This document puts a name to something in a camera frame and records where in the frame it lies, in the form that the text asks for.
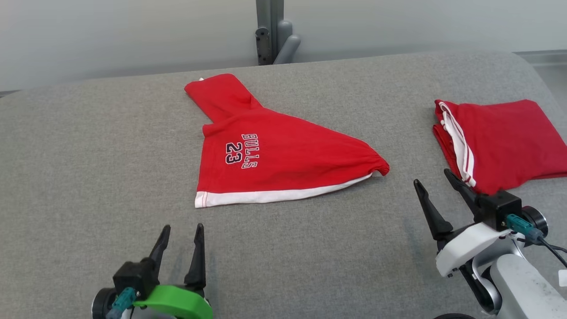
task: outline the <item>white wall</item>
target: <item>white wall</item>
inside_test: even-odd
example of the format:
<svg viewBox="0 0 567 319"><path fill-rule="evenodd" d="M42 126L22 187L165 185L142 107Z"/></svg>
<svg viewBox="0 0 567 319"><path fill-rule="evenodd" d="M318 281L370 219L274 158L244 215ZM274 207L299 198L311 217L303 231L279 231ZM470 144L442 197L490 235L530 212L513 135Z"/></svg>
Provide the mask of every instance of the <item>white wall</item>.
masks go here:
<svg viewBox="0 0 567 319"><path fill-rule="evenodd" d="M440 49L567 49L566 0L285 0L296 62Z"/></svg>
<svg viewBox="0 0 567 319"><path fill-rule="evenodd" d="M255 65L256 28L255 0L0 0L0 91Z"/></svg>
<svg viewBox="0 0 567 319"><path fill-rule="evenodd" d="M285 0L296 61L567 49L566 0ZM0 91L256 64L255 0L0 0Z"/></svg>

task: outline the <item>folded red cloth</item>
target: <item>folded red cloth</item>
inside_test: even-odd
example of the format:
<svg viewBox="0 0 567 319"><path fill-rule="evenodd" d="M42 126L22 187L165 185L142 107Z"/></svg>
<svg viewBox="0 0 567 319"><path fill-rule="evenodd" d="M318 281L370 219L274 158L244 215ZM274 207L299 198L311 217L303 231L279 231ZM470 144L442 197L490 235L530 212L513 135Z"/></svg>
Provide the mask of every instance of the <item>folded red cloth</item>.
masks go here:
<svg viewBox="0 0 567 319"><path fill-rule="evenodd" d="M390 169L361 140L262 107L232 74L185 91L213 121L203 126L196 208L307 198Z"/></svg>
<svg viewBox="0 0 567 319"><path fill-rule="evenodd" d="M537 103L435 101L433 126L449 167L477 192L567 176L567 146Z"/></svg>

